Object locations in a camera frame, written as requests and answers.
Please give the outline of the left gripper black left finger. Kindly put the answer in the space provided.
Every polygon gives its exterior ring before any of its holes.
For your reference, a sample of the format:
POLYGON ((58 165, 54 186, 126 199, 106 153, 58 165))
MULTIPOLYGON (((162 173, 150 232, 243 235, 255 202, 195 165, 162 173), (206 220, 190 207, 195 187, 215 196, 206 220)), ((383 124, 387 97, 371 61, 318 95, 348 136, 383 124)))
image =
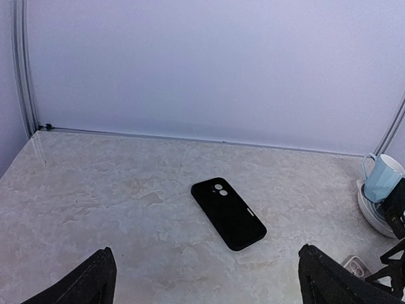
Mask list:
POLYGON ((115 285, 115 258, 106 247, 25 303, 113 303, 115 285))

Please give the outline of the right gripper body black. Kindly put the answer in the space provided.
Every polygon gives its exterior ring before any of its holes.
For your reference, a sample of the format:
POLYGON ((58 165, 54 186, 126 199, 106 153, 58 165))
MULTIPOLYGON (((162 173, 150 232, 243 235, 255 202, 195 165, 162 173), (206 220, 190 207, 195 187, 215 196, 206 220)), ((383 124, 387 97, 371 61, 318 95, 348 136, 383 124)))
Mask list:
POLYGON ((404 238, 404 178, 382 203, 386 223, 397 239, 404 238))

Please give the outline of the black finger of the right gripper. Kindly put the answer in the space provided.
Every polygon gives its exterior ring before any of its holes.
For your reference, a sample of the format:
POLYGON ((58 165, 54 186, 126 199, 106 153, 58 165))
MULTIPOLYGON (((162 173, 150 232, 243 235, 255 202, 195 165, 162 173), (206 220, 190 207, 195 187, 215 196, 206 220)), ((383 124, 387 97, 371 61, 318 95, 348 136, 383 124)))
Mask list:
POLYGON ((386 293, 404 292, 404 240, 401 240, 388 252, 380 257, 385 265, 378 272, 368 276, 365 281, 386 293), (384 277, 390 278, 390 286, 379 282, 384 277))

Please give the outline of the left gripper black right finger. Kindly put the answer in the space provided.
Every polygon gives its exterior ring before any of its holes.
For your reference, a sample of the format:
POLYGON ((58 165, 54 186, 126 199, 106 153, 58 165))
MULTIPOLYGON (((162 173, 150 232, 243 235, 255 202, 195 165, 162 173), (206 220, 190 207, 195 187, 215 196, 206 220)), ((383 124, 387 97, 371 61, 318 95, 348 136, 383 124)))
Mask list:
MULTIPOLYGON (((299 251, 303 303, 402 303, 403 293, 386 293, 347 271, 314 245, 299 251)), ((390 278, 378 280, 390 286, 390 278)))

